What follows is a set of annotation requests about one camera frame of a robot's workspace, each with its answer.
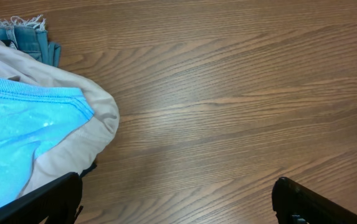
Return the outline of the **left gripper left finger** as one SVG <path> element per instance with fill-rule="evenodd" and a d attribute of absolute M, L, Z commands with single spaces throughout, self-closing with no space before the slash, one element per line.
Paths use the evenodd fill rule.
<path fill-rule="evenodd" d="M 0 208 L 0 224 L 73 224 L 83 210 L 83 183 L 69 172 Z"/>

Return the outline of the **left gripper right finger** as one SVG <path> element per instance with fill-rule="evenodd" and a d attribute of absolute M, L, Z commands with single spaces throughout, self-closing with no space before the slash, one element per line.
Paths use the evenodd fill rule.
<path fill-rule="evenodd" d="M 287 177 L 274 184 L 272 208 L 279 224 L 357 224 L 357 214 Z"/>

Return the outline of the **light blue printed t-shirt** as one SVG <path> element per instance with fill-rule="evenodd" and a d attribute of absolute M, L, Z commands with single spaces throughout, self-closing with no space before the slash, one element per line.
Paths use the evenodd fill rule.
<path fill-rule="evenodd" d="M 20 194 L 31 177 L 34 160 L 93 114 L 78 88 L 0 78 L 0 207 Z"/>

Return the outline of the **folded beige shorts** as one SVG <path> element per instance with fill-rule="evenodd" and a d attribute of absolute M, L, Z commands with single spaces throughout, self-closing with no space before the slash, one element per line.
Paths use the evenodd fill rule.
<path fill-rule="evenodd" d="M 112 95 L 92 80 L 38 62 L 0 41 L 0 78 L 44 87 L 73 87 L 83 92 L 93 117 L 34 161 L 31 178 L 20 192 L 28 194 L 68 173 L 83 174 L 115 137 L 118 106 Z"/>

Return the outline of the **folded denim shorts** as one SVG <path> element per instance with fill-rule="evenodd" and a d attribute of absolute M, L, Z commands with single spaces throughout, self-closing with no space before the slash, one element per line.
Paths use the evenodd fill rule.
<path fill-rule="evenodd" d="M 0 41 L 8 47 L 29 54 L 39 62 L 59 66 L 61 46 L 48 39 L 46 19 L 42 14 L 32 19 L 19 16 L 0 19 Z"/>

